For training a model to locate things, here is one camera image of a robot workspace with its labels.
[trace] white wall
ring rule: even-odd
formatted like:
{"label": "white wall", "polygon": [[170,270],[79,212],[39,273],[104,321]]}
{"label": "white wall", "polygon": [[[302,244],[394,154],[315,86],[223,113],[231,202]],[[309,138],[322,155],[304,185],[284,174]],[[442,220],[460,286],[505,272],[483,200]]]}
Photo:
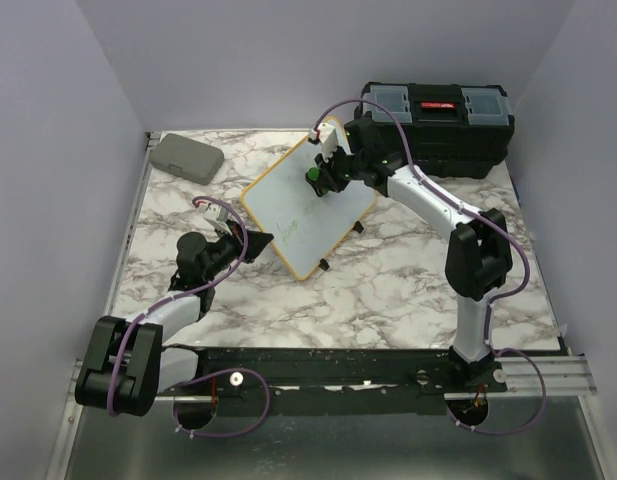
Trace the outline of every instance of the white wall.
{"label": "white wall", "polygon": [[518,98],[572,0],[77,0],[152,130],[305,126],[365,82]]}
{"label": "white wall", "polygon": [[617,0],[576,3],[515,114],[524,217],[617,448]]}
{"label": "white wall", "polygon": [[0,2],[0,480],[44,478],[145,143],[73,0]]}

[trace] whiteboard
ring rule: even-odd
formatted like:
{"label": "whiteboard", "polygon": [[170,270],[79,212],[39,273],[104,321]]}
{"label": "whiteboard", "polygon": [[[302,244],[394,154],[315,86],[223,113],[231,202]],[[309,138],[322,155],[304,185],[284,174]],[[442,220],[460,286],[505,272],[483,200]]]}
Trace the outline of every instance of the whiteboard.
{"label": "whiteboard", "polygon": [[[336,127],[339,144],[350,153],[337,119],[326,121]],[[375,191],[362,182],[350,182],[341,193],[317,197],[305,175],[316,166],[320,149],[307,139],[304,137],[241,194],[248,215],[262,232],[274,235],[274,249],[298,280],[310,276],[376,200]]]}

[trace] screw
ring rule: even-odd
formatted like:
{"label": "screw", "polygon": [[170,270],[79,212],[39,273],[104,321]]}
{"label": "screw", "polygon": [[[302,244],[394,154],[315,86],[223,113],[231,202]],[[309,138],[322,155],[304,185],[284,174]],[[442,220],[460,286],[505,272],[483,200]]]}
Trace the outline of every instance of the screw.
{"label": "screw", "polygon": [[240,372],[235,372],[230,376],[230,384],[233,387],[238,387],[244,382],[244,376]]}
{"label": "screw", "polygon": [[494,378],[497,383],[504,383],[506,381],[506,372],[498,368],[492,372],[492,378]]}

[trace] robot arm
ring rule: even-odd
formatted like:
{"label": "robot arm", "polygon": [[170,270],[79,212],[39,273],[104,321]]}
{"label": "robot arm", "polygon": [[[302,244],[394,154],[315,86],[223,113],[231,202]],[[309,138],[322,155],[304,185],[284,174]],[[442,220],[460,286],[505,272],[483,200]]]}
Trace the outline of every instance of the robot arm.
{"label": "robot arm", "polygon": [[[228,220],[228,212],[218,205],[203,205],[204,218],[214,227],[218,240],[208,242],[199,232],[182,235],[177,241],[177,271],[167,297],[207,285],[236,260],[243,250],[241,230]],[[248,231],[244,262],[252,263],[273,240],[269,233]],[[198,368],[198,356],[182,348],[162,344],[182,328],[205,316],[215,296],[214,288],[172,300],[148,314],[133,331],[117,380],[115,410],[118,413],[145,415],[158,392],[191,380]],[[115,356],[130,322],[102,317],[95,324],[75,387],[81,405],[106,408]]]}
{"label": "robot arm", "polygon": [[[321,154],[306,181],[318,196],[341,192],[351,180],[363,181],[382,195],[405,205],[421,216],[448,244],[446,278],[457,292],[457,333],[451,349],[460,374],[470,376],[480,363],[486,363],[491,350],[484,339],[490,338],[486,325],[487,302],[505,281],[512,268],[510,246],[494,231],[466,215],[482,215],[506,229],[501,212],[481,212],[466,205],[430,179],[413,177],[400,153],[387,152],[374,121],[364,117],[345,126],[352,155],[339,146],[334,128],[321,124],[310,135]],[[461,205],[452,208],[447,200]]]}

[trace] toolbox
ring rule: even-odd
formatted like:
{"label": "toolbox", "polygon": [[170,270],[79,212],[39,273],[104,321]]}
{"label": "toolbox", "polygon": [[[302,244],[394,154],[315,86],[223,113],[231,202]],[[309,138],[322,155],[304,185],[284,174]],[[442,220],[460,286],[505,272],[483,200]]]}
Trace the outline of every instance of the toolbox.
{"label": "toolbox", "polygon": [[[385,84],[370,82],[362,97],[388,108],[401,123],[416,164],[427,175],[484,178],[508,154],[515,129],[502,87]],[[381,109],[360,104],[355,118],[370,116],[386,146],[404,148],[399,132]]]}

